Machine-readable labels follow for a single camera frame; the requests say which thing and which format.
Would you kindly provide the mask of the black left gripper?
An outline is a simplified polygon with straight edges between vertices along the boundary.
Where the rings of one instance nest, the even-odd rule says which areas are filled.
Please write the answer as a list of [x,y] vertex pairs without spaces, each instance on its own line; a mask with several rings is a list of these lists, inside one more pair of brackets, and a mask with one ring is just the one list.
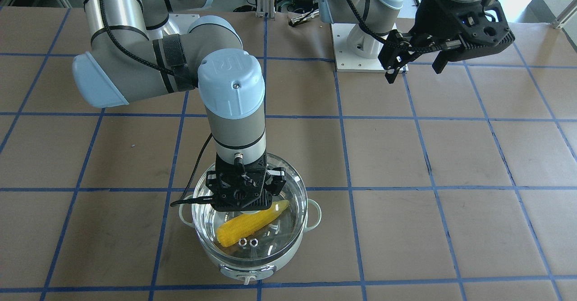
[[441,51],[431,65],[441,74],[449,62],[503,52],[515,36],[498,0],[422,0],[408,33],[391,30],[378,60],[392,84],[400,69],[420,57],[409,47],[440,45],[459,40],[461,45]]

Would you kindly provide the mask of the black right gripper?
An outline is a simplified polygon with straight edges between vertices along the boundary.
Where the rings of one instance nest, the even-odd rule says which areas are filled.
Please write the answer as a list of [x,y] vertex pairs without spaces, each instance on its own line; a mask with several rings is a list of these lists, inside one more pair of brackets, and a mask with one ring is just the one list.
[[253,163],[244,164],[241,157],[227,163],[219,156],[215,170],[207,172],[206,187],[212,195],[206,198],[216,211],[267,210],[286,184],[286,168],[271,168],[264,153]]

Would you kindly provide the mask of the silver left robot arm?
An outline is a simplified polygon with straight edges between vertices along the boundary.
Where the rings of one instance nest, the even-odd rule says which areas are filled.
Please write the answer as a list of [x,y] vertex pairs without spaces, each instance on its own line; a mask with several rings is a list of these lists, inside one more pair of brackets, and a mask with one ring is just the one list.
[[319,0],[325,23],[353,24],[348,47],[358,56],[377,59],[389,83],[402,67],[427,53],[437,53],[432,68],[495,55],[515,36],[498,0],[422,0],[408,32],[393,28],[404,0]]

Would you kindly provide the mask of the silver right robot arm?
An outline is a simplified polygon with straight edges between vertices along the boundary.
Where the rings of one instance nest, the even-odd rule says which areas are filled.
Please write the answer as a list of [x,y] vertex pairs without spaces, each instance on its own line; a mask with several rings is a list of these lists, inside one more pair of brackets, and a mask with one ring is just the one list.
[[[220,16],[202,16],[186,32],[163,33],[171,8],[186,1],[83,0],[91,50],[74,57],[74,80],[100,109],[198,89],[216,146],[215,169],[205,181],[211,194],[187,197],[185,188],[171,206],[269,209],[286,184],[286,170],[267,165],[261,65]],[[202,7],[211,0],[189,1]]]

